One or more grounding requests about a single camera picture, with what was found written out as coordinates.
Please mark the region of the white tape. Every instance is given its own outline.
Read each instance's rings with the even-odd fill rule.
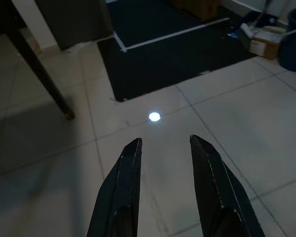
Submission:
[[[169,35],[166,35],[166,36],[161,36],[161,37],[158,37],[158,38],[155,38],[155,39],[151,39],[151,40],[148,40],[148,41],[145,41],[145,42],[142,42],[142,43],[137,43],[137,44],[134,44],[132,46],[126,47],[124,49],[121,47],[121,45],[120,45],[120,47],[121,47],[121,50],[123,52],[126,52],[127,50],[130,50],[130,49],[133,49],[133,48],[138,48],[138,47],[141,47],[141,46],[144,46],[144,45],[147,45],[147,44],[150,44],[150,43],[155,43],[155,42],[158,42],[158,41],[161,41],[161,40],[165,40],[165,39],[168,39],[168,38],[171,38],[171,37],[174,37],[174,36],[179,36],[179,35],[185,34],[187,32],[196,31],[196,30],[199,30],[201,28],[204,28],[204,27],[207,27],[207,26],[211,26],[213,24],[217,24],[219,22],[227,21],[229,19],[230,18],[227,17],[227,18],[223,18],[223,19],[220,19],[220,20],[217,20],[217,21],[213,21],[213,22],[204,24],[204,25],[195,26],[195,27],[192,27],[192,28],[189,28],[189,29],[186,29],[186,30],[183,30],[183,31],[179,31],[179,32],[176,32],[176,33],[172,33],[172,34],[169,34]]]
[[[116,42],[118,43],[120,49],[124,53],[127,52],[127,49],[126,49],[125,45],[123,44],[123,42],[121,41],[121,39],[118,37],[118,35],[117,35],[117,33],[115,31],[114,31],[113,35],[114,35],[114,38],[115,38]]]

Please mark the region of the black carpet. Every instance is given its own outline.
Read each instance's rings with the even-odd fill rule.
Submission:
[[[129,0],[119,0],[110,3],[109,6],[123,1],[125,4],[130,4]],[[131,21],[132,17],[128,16],[129,20],[124,21],[124,24],[126,21],[129,22],[129,25],[126,24],[127,27],[117,23],[115,25],[118,17],[110,12],[114,29],[126,46],[202,24],[161,2],[158,4],[162,4],[162,7],[168,10],[163,14],[153,14],[152,7],[147,7],[147,4],[145,1],[142,8],[136,6],[137,11],[128,11],[128,14],[132,14],[134,18]],[[165,23],[168,12],[171,12],[169,18],[175,19],[173,25],[171,21]],[[233,21],[239,20],[240,16],[220,8],[218,18],[225,17],[230,17],[231,21],[130,49],[126,53],[120,50],[115,39],[99,42],[98,46],[115,99],[120,102],[129,100],[196,77],[204,71],[217,70],[251,58],[252,55],[238,40],[227,35]],[[137,29],[136,25],[145,26]]]

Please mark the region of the blue bin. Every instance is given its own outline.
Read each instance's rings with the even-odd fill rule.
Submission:
[[[288,16],[288,31],[296,29],[296,9]],[[286,36],[282,42],[278,54],[279,64],[289,70],[296,72],[296,33]]]

